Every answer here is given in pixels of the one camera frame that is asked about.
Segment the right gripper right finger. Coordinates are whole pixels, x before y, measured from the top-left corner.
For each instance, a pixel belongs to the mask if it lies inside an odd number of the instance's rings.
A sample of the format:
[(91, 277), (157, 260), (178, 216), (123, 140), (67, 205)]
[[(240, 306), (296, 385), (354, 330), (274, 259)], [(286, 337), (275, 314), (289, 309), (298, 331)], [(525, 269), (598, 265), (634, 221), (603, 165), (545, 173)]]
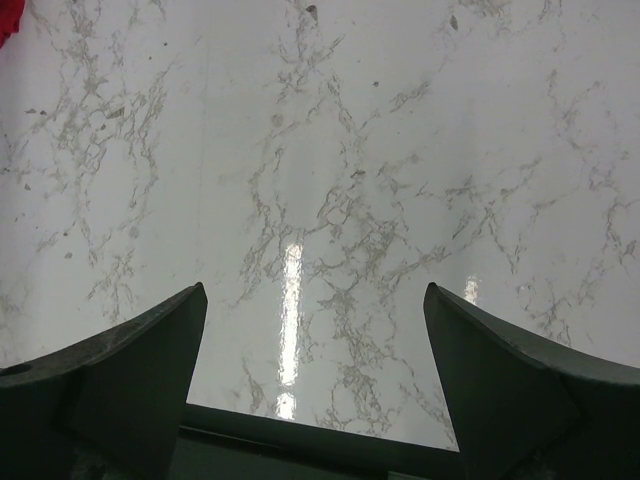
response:
[(548, 340), (436, 283), (423, 311), (467, 478), (638, 478), (638, 369)]

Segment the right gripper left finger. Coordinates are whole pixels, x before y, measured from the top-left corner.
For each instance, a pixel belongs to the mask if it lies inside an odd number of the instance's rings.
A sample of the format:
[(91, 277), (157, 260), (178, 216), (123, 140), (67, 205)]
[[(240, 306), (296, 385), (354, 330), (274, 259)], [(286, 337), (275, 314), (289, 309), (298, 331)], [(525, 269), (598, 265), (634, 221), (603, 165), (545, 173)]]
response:
[(207, 311), (203, 284), (1, 371), (4, 479), (164, 479)]

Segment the crimson red t shirt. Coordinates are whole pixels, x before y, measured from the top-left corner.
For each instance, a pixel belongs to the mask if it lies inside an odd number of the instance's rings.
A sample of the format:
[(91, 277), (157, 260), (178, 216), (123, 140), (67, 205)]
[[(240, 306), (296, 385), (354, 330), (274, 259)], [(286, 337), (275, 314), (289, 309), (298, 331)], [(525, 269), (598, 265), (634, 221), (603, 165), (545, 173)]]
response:
[(0, 0), (0, 47), (19, 32), (25, 0)]

